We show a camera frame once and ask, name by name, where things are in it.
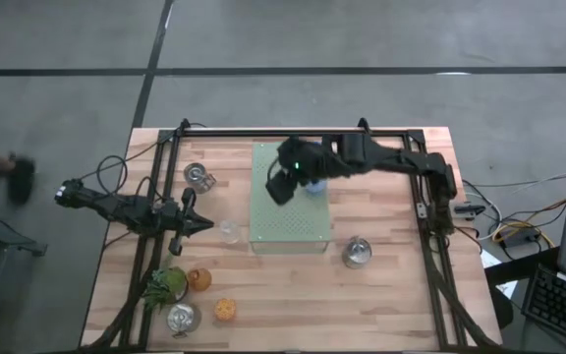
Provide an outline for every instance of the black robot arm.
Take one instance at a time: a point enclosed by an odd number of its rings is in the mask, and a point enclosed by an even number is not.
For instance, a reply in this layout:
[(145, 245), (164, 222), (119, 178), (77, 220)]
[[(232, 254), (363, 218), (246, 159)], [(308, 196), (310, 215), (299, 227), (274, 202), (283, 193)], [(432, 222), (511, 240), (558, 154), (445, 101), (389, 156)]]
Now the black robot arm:
[(350, 177), (372, 170), (399, 172), (427, 177), (429, 205), (426, 213), (432, 232), (453, 232), (449, 202), (457, 190), (451, 165), (437, 152), (412, 152), (383, 147), (368, 133), (340, 134), (322, 137), (321, 144), (291, 137), (278, 148), (281, 170), (266, 188), (279, 205), (294, 196), (297, 185), (321, 179)]
[[(192, 188), (183, 191), (180, 208), (172, 198), (158, 205), (146, 197), (108, 195), (86, 188), (81, 180), (63, 182), (55, 197), (62, 207), (88, 207), (108, 221), (120, 222), (142, 236), (153, 236), (162, 231), (177, 231), (180, 236), (191, 235), (213, 227), (213, 221), (194, 211), (196, 192)], [(180, 254), (178, 238), (170, 243), (170, 252)]]

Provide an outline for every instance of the orange ball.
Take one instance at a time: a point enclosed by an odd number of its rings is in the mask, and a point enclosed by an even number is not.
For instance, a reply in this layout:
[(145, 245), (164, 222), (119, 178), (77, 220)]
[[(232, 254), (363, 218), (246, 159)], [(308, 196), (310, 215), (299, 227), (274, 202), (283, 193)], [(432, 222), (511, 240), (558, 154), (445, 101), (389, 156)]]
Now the orange ball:
[(204, 269), (192, 269), (189, 273), (187, 273), (187, 279), (189, 281), (189, 285), (195, 291), (204, 291), (211, 286), (211, 272)]
[(221, 299), (215, 304), (215, 317), (222, 322), (229, 322), (235, 319), (237, 305), (235, 300)]

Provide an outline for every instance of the metal can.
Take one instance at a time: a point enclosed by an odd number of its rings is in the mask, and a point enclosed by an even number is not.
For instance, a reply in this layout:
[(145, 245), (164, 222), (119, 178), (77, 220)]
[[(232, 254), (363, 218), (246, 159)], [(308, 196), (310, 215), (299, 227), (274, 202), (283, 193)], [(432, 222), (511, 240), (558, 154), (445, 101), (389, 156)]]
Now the metal can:
[(191, 163), (185, 167), (184, 175), (187, 184), (198, 194), (206, 193), (215, 185), (215, 182), (217, 182), (215, 177), (207, 173), (204, 166), (197, 162)]
[(349, 244), (342, 251), (342, 261), (347, 267), (352, 269), (363, 267), (370, 261), (371, 257), (372, 248), (370, 243), (359, 236), (352, 237)]
[(174, 331), (175, 338), (186, 337), (187, 333), (198, 328), (202, 314), (195, 305), (176, 304), (167, 315), (167, 325)]

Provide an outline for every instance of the wooden table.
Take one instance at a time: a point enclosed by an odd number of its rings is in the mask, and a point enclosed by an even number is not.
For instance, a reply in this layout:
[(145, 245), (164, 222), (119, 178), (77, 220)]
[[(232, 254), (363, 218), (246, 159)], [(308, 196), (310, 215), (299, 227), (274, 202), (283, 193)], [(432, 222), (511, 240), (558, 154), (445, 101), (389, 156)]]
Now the wooden table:
[[(423, 129), (427, 149), (441, 152), (453, 165), (459, 190), (456, 200), (464, 200), (448, 128)], [(128, 156), (153, 144), (157, 134), (158, 129), (135, 129)], [(201, 162), (218, 182), (210, 192), (198, 196), (196, 212), (216, 223), (234, 220), (240, 225), (242, 238), (227, 245), (215, 227), (184, 239), (183, 255), (174, 258), (173, 265), (185, 270), (205, 267), (213, 274), (208, 290), (190, 292), (187, 298), (200, 307), (202, 323), (187, 338), (175, 339), (166, 324), (168, 309), (164, 309), (153, 316), (148, 350), (436, 349), (408, 176), (371, 172), (351, 179), (330, 180), (333, 242), (323, 255), (258, 257), (251, 251), (248, 236), (252, 144), (280, 140), (181, 139), (173, 196), (179, 199), (186, 187), (185, 166)], [(386, 146), (402, 147), (396, 138), (377, 140)], [(148, 175), (152, 160), (153, 150), (129, 162), (129, 180), (121, 193), (134, 192), (139, 180)], [(160, 183), (164, 175), (161, 171)], [(106, 242), (124, 231), (122, 225), (111, 225)], [(373, 258), (363, 269), (348, 269), (341, 262), (342, 248), (353, 235), (372, 244)], [(170, 237), (166, 235), (166, 244)], [(450, 237), (458, 295), (487, 335), (500, 343), (478, 247), (459, 233)], [(93, 342), (103, 332), (126, 299), (136, 244), (137, 236), (131, 235), (103, 253), (83, 344)], [(165, 245), (163, 255), (167, 252)], [(213, 318), (213, 304), (220, 298), (237, 301), (238, 314), (232, 323), (220, 324)], [(445, 323), (452, 337), (450, 315), (444, 305)], [(138, 332), (135, 319), (133, 340)]]

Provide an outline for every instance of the clear glass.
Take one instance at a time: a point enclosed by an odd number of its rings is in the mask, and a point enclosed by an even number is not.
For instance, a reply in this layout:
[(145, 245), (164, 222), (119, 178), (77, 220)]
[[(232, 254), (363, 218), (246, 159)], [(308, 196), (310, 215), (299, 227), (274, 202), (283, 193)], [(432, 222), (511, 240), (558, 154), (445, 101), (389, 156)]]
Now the clear glass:
[(229, 245), (240, 240), (240, 227), (234, 221), (223, 220), (220, 222), (220, 231), (222, 232), (222, 240)]

